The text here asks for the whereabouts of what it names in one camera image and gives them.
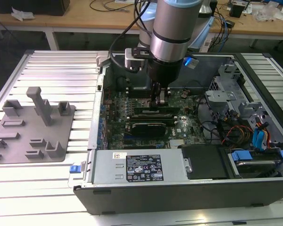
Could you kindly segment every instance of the wooden table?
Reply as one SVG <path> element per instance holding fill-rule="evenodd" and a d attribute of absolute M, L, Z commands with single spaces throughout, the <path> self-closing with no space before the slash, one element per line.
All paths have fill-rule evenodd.
<path fill-rule="evenodd" d="M 219 0 L 218 9 L 226 0 Z M 10 30 L 43 31 L 46 33 L 51 50 L 58 50 L 54 32 L 83 32 L 83 33 L 121 33 L 133 21 L 133 6 L 125 12 L 98 12 L 89 7 L 90 0 L 71 0 L 64 16 L 35 15 L 34 20 L 17 21 L 9 14 L 0 14 L 0 21 Z M 92 4 L 94 8 L 103 10 L 101 0 Z M 110 3 L 111 8 L 125 6 L 120 3 Z M 243 15 L 240 18 L 229 17 L 229 11 L 221 8 L 219 12 L 225 19 L 235 22 L 231 38 L 245 39 L 272 39 L 283 40 L 283 21 L 274 20 L 257 22 L 252 15 Z M 210 37 L 220 30 L 217 20 L 210 29 Z M 137 26 L 128 32 L 139 34 Z"/>

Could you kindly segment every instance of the computer case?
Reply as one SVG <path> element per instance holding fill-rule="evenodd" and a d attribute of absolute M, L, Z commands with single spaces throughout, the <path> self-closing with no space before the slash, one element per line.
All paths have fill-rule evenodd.
<path fill-rule="evenodd" d="M 62 16 L 69 3 L 70 0 L 0 0 L 0 13 L 11 13 L 13 7 L 34 14 Z"/>

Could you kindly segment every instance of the white sticker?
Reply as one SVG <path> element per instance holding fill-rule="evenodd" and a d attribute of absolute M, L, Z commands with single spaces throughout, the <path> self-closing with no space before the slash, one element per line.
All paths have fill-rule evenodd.
<path fill-rule="evenodd" d="M 113 152 L 113 159 L 125 159 L 127 152 Z"/>

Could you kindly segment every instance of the table leg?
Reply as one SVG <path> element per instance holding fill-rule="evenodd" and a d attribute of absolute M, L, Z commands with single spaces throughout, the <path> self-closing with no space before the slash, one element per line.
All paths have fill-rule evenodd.
<path fill-rule="evenodd" d="M 89 43 L 89 33 L 84 33 L 85 43 Z"/>
<path fill-rule="evenodd" d="M 251 43 L 250 43 L 250 47 L 254 48 L 256 43 L 257 43 L 257 41 L 258 41 L 258 39 L 253 39 L 253 41 L 251 41 Z"/>
<path fill-rule="evenodd" d="M 45 31 L 45 35 L 51 50 L 59 50 L 56 35 L 53 31 Z"/>

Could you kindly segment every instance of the blue led light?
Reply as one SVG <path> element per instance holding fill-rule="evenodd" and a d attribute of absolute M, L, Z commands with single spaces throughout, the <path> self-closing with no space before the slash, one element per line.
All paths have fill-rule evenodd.
<path fill-rule="evenodd" d="M 187 61 L 185 62 L 184 66 L 187 66 L 190 62 L 192 61 L 192 58 L 188 58 Z"/>

